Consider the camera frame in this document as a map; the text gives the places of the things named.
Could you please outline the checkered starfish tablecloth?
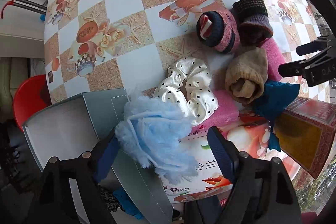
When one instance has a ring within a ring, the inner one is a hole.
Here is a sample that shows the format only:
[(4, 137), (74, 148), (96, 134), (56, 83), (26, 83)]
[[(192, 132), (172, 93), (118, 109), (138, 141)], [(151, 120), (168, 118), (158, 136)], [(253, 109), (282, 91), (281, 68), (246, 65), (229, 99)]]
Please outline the checkered starfish tablecloth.
[[(125, 88), (146, 94), (179, 59), (203, 60), (212, 89), (224, 88), (230, 55), (205, 48), (200, 15), (238, 0), (49, 0), (45, 23), (46, 78), (52, 103), (83, 92)], [(286, 61), (320, 34), (307, 0), (264, 0), (273, 38)]]

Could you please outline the pink navy sock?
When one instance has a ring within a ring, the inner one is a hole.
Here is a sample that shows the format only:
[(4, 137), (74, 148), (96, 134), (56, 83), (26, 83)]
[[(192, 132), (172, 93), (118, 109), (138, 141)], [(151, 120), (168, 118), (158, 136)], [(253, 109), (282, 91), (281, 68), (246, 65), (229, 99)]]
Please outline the pink navy sock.
[(197, 21), (197, 36), (202, 44), (220, 53), (233, 53), (240, 43), (238, 27), (226, 8), (204, 12)]

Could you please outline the white cabinet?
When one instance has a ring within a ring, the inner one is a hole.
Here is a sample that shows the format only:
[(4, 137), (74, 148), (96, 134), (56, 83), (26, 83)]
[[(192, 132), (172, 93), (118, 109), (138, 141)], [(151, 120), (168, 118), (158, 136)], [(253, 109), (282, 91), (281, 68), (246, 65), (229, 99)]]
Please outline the white cabinet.
[(1, 0), (4, 10), (1, 19), (2, 57), (44, 57), (45, 24), (40, 14), (15, 6), (5, 6), (8, 0)]

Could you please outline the red handled mop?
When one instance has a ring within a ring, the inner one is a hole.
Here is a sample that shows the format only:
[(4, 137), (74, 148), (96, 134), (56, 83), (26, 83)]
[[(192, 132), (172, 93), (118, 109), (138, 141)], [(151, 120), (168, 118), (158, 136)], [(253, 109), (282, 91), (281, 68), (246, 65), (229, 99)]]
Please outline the red handled mop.
[(46, 15), (47, 8), (44, 5), (29, 1), (29, 0), (8, 0), (1, 9), (1, 19), (3, 19), (4, 10), (7, 6), (14, 6), (28, 11), (36, 12), (41, 15)]

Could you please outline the grey cardboard box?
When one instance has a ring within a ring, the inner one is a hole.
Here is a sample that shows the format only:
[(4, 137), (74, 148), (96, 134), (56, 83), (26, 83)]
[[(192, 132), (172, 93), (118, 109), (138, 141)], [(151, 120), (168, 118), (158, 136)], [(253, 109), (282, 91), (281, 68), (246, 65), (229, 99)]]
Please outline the grey cardboard box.
[[(94, 148), (123, 120), (128, 101), (124, 88), (85, 92), (32, 115), (23, 131), (40, 169), (56, 156), (73, 159)], [(148, 223), (171, 223), (173, 207), (161, 180), (118, 151), (106, 184), (121, 186)]]

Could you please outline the blue cloth in box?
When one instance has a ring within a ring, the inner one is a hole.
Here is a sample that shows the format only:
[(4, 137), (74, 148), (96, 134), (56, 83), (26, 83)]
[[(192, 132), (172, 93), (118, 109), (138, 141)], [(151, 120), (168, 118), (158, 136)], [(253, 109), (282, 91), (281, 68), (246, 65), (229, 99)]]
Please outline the blue cloth in box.
[(118, 200), (121, 205), (122, 210), (138, 220), (144, 219), (145, 217), (139, 211), (139, 209), (135, 206), (133, 201), (127, 195), (127, 192), (123, 188), (118, 188), (117, 190), (113, 191), (114, 197)]

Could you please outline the red patterned cardboard box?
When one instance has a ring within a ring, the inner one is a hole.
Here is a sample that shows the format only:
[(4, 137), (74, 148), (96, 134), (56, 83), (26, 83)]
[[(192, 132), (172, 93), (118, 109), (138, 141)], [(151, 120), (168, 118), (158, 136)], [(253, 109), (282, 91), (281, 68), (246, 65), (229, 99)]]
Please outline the red patterned cardboard box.
[(313, 178), (335, 157), (335, 104), (297, 97), (276, 119), (281, 149)]

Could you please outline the purple black knitted hat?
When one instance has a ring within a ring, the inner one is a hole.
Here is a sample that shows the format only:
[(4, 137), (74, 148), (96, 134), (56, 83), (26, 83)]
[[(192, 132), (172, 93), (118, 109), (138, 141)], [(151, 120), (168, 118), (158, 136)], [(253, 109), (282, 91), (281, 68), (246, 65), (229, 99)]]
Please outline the purple black knitted hat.
[(256, 46), (273, 36), (264, 0), (239, 0), (232, 8), (238, 19), (240, 42), (244, 46)]

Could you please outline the teal blue scrunchie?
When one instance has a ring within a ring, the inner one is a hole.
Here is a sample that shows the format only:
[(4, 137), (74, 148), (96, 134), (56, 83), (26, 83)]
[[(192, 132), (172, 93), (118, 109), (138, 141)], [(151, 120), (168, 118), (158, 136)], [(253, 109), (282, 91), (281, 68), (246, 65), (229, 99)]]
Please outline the teal blue scrunchie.
[(252, 110), (255, 114), (264, 117), (270, 124), (270, 137), (268, 149), (281, 152), (279, 138), (273, 132), (278, 116), (297, 98), (300, 85), (267, 81), (264, 85), (262, 96), (252, 102)]

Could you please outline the light blue fluffy duster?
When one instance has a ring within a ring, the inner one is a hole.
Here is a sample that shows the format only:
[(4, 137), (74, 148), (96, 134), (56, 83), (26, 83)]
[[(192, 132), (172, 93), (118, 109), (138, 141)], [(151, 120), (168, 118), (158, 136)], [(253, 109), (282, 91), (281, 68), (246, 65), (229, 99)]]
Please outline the light blue fluffy duster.
[(129, 96), (115, 128), (126, 154), (174, 185), (198, 175), (198, 161), (180, 144), (190, 132), (191, 122), (177, 104), (141, 93)]

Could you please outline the red plastic stool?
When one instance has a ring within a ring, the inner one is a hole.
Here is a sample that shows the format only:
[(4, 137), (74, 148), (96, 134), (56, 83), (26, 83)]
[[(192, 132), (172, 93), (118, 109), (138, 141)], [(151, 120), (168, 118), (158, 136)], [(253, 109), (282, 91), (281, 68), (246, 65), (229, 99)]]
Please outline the red plastic stool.
[(46, 76), (37, 75), (24, 80), (13, 99), (14, 119), (23, 132), (23, 124), (35, 113), (51, 106)]

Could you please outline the beige rolled sock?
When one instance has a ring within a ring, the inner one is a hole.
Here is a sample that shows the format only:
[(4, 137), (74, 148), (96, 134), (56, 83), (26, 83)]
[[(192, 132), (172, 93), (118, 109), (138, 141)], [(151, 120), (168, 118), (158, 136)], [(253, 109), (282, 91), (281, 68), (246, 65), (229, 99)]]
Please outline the beige rolled sock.
[(225, 88), (234, 100), (248, 105), (263, 94), (267, 79), (266, 50), (241, 47), (226, 70)]

